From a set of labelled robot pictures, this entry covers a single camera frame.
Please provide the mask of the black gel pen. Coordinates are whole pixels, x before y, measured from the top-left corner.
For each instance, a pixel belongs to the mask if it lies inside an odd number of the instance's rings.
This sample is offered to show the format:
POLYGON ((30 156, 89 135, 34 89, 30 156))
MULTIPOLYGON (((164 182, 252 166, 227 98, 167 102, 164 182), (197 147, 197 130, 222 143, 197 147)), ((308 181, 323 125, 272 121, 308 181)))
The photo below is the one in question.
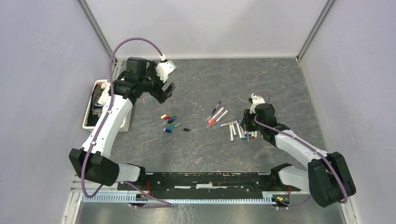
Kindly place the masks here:
POLYGON ((237 131, 238 131, 239 138, 240 138, 241 140, 243 140, 243 139, 244 139, 244 134, 242 133, 242 131, 241 131, 241 129, 240 129, 240 124, 239 124, 239 122, 236 123, 236 127, 237 127, 237 131))

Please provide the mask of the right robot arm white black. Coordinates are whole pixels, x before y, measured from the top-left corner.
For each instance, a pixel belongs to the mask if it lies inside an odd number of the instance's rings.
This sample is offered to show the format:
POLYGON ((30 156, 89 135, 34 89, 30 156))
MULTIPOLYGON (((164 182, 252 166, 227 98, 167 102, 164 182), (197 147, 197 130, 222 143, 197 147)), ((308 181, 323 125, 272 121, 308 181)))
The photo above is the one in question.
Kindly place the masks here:
POLYGON ((261 103, 253 111, 245 109, 242 127, 260 133, 274 147, 291 155, 304 169, 285 163, 271 170, 270 185, 275 190, 286 186, 306 191, 325 208, 334 203, 347 203, 356 186, 346 160, 339 152, 329 153, 299 138, 288 126, 277 122, 272 104, 261 103))

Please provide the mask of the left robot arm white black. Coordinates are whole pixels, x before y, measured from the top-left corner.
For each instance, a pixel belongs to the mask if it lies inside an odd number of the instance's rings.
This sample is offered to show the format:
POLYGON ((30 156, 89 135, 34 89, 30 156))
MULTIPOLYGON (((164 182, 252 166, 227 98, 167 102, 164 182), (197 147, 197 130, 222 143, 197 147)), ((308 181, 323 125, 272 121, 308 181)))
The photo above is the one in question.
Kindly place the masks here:
POLYGON ((91 135, 80 149, 70 151, 69 159, 81 180, 106 186, 129 181, 135 190, 146 186, 143 167, 118 164, 109 157, 123 121, 143 93, 149 93, 161 104, 171 97, 174 83, 165 90, 163 86, 175 69, 174 63, 168 59, 159 63, 138 57, 127 59, 126 70, 113 81, 113 90, 109 92, 110 96, 91 135))

